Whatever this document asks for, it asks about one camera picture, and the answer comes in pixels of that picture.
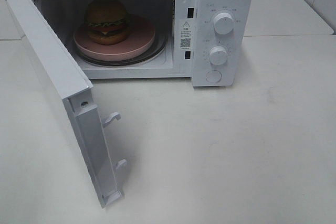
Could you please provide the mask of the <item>round white door-release button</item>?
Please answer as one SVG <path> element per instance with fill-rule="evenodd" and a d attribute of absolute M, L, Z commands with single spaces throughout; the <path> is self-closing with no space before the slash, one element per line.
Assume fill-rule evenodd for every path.
<path fill-rule="evenodd" d="M 222 78 L 222 74 L 217 70 L 212 70 L 206 74 L 206 80 L 210 83 L 218 83 Z"/>

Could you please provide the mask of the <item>pink round plate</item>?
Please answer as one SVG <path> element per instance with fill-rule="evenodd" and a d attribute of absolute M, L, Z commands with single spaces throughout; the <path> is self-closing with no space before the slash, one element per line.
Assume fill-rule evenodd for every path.
<path fill-rule="evenodd" d="M 143 17 L 131 16 L 131 32 L 124 40 L 114 45 L 101 45 L 92 41 L 84 25 L 74 32 L 74 42 L 85 56 L 101 61 L 123 61 L 135 58 L 147 51 L 153 44 L 155 26 Z"/>

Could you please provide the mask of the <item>burger with lettuce and tomato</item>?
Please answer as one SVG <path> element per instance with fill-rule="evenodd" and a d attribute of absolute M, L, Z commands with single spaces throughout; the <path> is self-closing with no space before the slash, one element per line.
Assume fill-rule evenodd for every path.
<path fill-rule="evenodd" d="M 119 0 L 93 0 L 85 13 L 89 38 L 101 45 L 114 45 L 128 38 L 131 18 Z"/>

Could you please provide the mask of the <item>white microwave door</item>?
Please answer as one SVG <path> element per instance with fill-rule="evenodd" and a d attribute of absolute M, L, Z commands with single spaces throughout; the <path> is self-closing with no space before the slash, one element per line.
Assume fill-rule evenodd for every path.
<path fill-rule="evenodd" d="M 37 77 L 61 123 L 69 124 L 77 139 L 101 207 L 122 197 L 116 179 L 125 159 L 113 163 L 104 127 L 121 118 L 113 112 L 101 119 L 93 100 L 93 84 L 78 66 L 32 0 L 5 0 L 22 36 Z"/>

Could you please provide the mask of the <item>glass microwave turntable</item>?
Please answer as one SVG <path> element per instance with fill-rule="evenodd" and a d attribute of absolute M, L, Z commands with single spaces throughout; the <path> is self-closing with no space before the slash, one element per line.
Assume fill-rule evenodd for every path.
<path fill-rule="evenodd" d="M 157 56 L 159 56 L 162 51 L 165 49 L 166 43 L 168 41 L 168 38 L 166 35 L 158 35 L 155 36 L 153 44 L 149 47 L 147 51 L 140 54 L 137 57 L 133 57 L 131 59 L 121 60 L 121 61 L 106 61 L 106 60 L 98 60 L 93 59 L 92 57 L 87 56 L 83 52 L 80 51 L 78 46 L 75 45 L 75 42 L 73 42 L 73 52 L 78 57 L 80 57 L 82 60 L 97 66 L 102 67 L 124 67 L 124 66 L 131 66 L 138 63 L 144 63 L 147 61 L 150 61 Z"/>

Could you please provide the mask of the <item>white lower timer knob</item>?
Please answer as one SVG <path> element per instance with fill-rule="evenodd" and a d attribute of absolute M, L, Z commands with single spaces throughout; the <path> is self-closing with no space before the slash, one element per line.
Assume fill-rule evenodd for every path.
<path fill-rule="evenodd" d="M 223 46 L 213 47 L 209 51 L 209 60 L 212 65 L 220 66 L 227 62 L 228 53 Z"/>

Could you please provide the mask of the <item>white warning label sticker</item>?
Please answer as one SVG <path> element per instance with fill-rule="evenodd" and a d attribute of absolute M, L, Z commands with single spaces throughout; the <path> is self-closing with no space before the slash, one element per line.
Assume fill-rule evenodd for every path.
<path fill-rule="evenodd" d="M 178 25 L 178 43 L 181 49 L 191 50 L 195 29 L 194 19 L 180 19 Z"/>

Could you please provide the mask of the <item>white microwave oven body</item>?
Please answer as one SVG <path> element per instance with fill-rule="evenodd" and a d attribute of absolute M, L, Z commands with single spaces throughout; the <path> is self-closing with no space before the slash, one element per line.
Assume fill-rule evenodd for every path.
<path fill-rule="evenodd" d="M 188 77 L 195 87 L 229 86 L 234 82 L 239 49 L 242 43 L 251 0 L 119 0 L 130 14 L 143 17 L 155 26 L 156 36 L 166 35 L 165 49 L 156 58 L 131 66 L 102 67 L 92 65 L 73 52 L 74 32 L 85 24 L 85 13 L 93 0 L 32 0 L 78 66 L 92 79 L 180 78 Z M 227 10 L 235 19 L 233 30 L 219 35 L 213 27 L 216 13 Z M 178 45 L 180 19 L 194 19 L 195 29 L 191 50 Z M 227 62 L 220 66 L 210 63 L 209 51 L 223 46 Z M 206 74 L 217 70 L 222 74 L 218 83 L 206 80 Z"/>

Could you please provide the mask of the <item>white upper power knob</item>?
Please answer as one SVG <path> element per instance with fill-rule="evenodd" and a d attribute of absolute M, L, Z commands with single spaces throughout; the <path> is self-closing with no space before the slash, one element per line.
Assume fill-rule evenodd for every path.
<path fill-rule="evenodd" d="M 219 35 L 230 33 L 234 28 L 234 24 L 234 16 L 227 10 L 222 10 L 213 17 L 213 27 L 215 32 Z"/>

